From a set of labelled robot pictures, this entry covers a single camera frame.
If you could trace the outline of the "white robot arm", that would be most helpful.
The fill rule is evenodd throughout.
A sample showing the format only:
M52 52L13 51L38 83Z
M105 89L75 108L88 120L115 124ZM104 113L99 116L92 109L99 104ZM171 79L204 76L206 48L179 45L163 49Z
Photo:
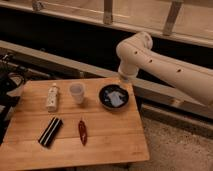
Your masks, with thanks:
M137 76L140 69L213 108L213 70L167 57L151 50L153 40L139 32L116 47L120 58L118 73L125 79Z

